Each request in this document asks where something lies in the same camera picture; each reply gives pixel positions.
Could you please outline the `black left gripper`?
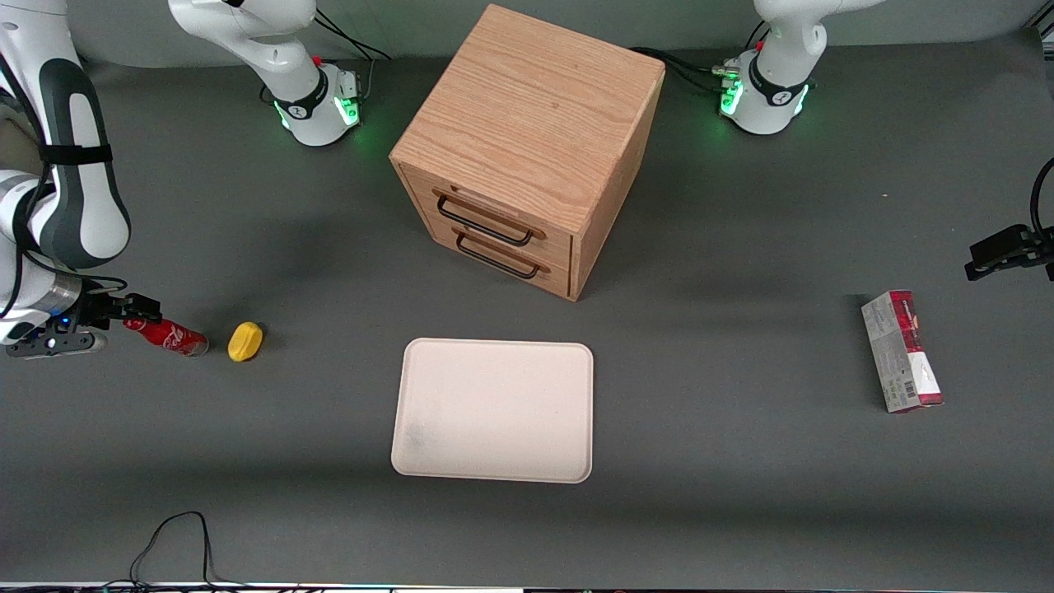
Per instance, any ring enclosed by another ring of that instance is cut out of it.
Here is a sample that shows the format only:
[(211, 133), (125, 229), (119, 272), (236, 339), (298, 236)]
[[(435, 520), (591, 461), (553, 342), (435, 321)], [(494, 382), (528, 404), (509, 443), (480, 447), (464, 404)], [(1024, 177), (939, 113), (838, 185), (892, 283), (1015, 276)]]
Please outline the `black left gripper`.
[(1049, 281), (1054, 281), (1053, 237), (1036, 234), (1023, 224), (1008, 226), (972, 244), (970, 255), (965, 277), (971, 282), (997, 271), (1031, 266), (1043, 266)]

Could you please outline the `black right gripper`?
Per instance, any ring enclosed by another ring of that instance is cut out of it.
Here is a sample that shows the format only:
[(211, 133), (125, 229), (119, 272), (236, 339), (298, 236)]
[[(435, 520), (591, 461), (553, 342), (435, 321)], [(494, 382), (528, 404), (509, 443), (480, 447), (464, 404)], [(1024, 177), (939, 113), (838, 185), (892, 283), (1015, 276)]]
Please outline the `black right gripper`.
[(122, 327), (156, 327), (161, 321), (140, 318), (161, 318), (161, 303), (143, 294), (129, 293), (121, 296), (115, 289), (92, 288), (80, 294), (72, 305), (72, 331), (97, 328), (106, 331), (110, 321), (122, 319)]

